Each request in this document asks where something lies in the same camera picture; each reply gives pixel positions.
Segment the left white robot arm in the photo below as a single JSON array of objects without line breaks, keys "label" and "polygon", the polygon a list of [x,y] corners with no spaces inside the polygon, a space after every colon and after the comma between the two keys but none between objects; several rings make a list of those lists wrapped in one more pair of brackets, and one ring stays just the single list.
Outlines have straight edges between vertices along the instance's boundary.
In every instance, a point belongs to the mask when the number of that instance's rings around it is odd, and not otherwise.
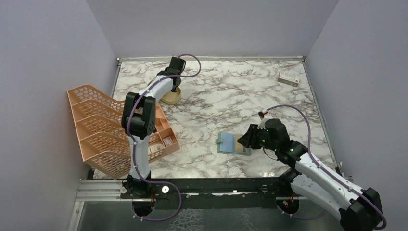
[{"label": "left white robot arm", "polygon": [[124,187],[132,196],[143,198],[151,193],[149,140],[155,131],[156,101],[180,85],[185,64],[180,57],[172,57],[169,66],[160,71],[146,88],[126,95],[121,124],[130,143],[131,167]]}]

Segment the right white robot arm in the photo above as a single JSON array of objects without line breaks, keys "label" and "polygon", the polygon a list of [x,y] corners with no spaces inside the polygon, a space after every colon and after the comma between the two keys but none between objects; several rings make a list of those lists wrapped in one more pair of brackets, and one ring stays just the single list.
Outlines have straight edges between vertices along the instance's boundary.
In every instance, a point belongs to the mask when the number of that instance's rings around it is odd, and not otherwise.
[{"label": "right white robot arm", "polygon": [[306,197],[336,217],[345,231],[372,231],[385,223],[380,196],[373,188],[363,189],[328,168],[306,146],[290,139],[279,119],[250,124],[237,143],[273,151],[291,168],[281,175],[278,191]]}]

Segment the green card holder wallet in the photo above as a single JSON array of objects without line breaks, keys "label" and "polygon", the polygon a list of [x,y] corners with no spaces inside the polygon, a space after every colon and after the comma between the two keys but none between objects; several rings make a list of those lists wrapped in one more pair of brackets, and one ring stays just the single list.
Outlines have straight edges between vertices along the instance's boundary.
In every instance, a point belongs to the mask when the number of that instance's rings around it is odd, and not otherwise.
[{"label": "green card holder wallet", "polygon": [[240,154],[235,153],[235,135],[236,134],[233,134],[233,133],[219,132],[218,138],[216,139],[217,152],[223,153],[223,154],[240,155]]}]

